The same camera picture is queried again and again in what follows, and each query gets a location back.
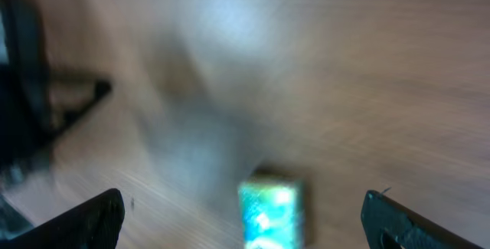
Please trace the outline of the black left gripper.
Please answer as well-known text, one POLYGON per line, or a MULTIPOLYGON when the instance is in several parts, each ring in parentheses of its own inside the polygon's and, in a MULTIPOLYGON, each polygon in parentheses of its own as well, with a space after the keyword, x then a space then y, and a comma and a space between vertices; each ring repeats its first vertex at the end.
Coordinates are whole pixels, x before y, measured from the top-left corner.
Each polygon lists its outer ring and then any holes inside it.
POLYGON ((23 180, 37 154, 112 92, 108 79, 52 76, 32 0, 1 0, 1 179, 23 180))

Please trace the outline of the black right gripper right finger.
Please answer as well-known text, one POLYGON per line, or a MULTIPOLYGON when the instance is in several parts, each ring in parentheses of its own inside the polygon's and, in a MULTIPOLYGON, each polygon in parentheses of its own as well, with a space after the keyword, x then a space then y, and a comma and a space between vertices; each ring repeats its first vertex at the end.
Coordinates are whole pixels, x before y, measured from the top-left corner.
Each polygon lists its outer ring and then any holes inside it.
POLYGON ((382 192, 366 192, 361 223, 370 249, 482 249, 382 192))

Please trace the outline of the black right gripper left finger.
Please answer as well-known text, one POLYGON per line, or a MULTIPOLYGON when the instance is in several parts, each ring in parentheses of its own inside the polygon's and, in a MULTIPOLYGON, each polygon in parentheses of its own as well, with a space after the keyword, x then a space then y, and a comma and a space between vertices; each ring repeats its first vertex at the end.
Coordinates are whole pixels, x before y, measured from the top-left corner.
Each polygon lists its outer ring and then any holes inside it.
POLYGON ((3 240, 8 249, 115 249, 125 207, 119 189, 110 188, 15 238, 3 240))

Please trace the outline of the teal small box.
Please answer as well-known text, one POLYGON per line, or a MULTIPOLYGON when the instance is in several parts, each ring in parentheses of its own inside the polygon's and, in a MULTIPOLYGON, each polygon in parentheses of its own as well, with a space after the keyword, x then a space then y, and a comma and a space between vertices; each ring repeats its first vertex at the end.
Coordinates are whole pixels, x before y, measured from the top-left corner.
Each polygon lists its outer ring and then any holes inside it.
POLYGON ((306 242, 301 179, 255 171, 237 186, 245 249, 302 249, 306 242))

